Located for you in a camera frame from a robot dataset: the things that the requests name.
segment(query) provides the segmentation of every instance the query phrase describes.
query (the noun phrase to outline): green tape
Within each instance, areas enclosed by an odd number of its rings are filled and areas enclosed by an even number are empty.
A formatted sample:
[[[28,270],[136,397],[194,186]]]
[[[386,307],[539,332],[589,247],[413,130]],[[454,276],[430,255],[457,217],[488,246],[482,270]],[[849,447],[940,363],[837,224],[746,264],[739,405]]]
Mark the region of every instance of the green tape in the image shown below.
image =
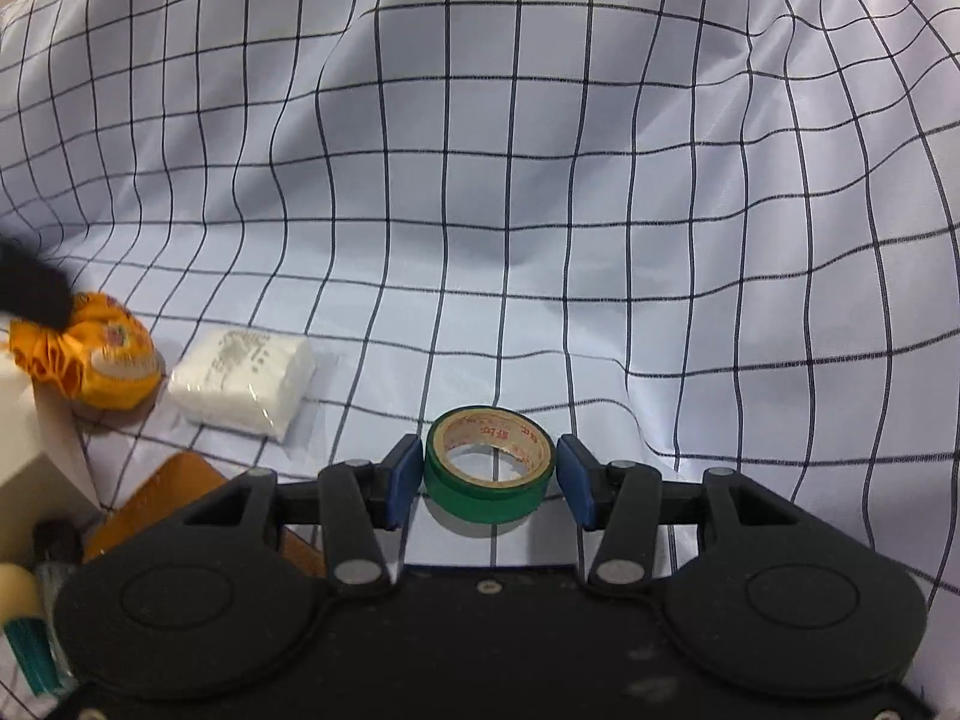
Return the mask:
[[[451,450],[465,445],[508,452],[526,473],[507,482],[469,476],[448,459]],[[526,517],[539,506],[555,462],[553,442],[538,424],[506,409],[465,406],[445,413],[430,428],[424,480],[445,511],[467,522],[496,525]]]

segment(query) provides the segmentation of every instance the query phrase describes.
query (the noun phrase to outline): dark blurred object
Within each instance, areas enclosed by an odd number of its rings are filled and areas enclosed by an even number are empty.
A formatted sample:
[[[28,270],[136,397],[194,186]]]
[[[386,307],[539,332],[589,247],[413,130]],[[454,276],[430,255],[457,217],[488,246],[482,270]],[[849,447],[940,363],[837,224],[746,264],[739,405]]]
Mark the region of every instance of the dark blurred object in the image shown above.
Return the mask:
[[[11,241],[0,241],[0,311],[64,332],[73,311],[66,274]]]

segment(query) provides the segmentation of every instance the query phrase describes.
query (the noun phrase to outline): brown leather object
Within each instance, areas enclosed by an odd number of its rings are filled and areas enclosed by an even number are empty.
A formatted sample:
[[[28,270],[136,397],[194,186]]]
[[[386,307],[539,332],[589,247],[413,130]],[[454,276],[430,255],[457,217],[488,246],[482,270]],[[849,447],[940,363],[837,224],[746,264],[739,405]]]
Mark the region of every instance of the brown leather object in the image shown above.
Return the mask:
[[[83,561],[104,555],[226,482],[226,477],[196,452],[176,453],[93,533],[86,543]],[[283,530],[280,552],[304,574],[323,576],[323,554],[288,529]]]

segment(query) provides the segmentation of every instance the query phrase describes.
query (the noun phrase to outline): screw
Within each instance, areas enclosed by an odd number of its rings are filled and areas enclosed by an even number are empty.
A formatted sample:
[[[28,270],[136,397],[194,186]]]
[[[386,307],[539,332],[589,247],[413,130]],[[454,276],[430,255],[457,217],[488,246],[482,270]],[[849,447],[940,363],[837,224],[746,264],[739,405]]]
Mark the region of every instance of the screw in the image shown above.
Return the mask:
[[[333,576],[351,586],[371,584],[380,578],[381,573],[379,565],[372,560],[363,559],[344,560],[333,569]]]
[[[645,573],[643,566],[632,560],[607,560],[597,566],[597,576],[607,584],[633,584]]]
[[[503,589],[502,584],[496,579],[484,579],[477,583],[477,592],[484,595],[496,595]]]

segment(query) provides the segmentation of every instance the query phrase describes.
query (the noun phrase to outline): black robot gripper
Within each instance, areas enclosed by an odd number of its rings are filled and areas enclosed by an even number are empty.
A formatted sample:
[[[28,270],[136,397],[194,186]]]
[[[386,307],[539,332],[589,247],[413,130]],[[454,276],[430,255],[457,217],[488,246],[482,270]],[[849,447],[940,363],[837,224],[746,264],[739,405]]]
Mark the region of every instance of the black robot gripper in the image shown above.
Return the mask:
[[[56,633],[82,684],[49,716],[520,717],[534,700],[641,720],[931,716],[899,684],[926,618],[902,567],[728,469],[664,482],[573,436],[557,453],[574,519],[605,532],[586,576],[408,565],[391,581],[376,531],[420,495],[414,436],[315,482],[248,471],[64,586]],[[287,524],[320,525],[323,579],[278,555]],[[700,555],[655,579],[669,524],[696,525]]]

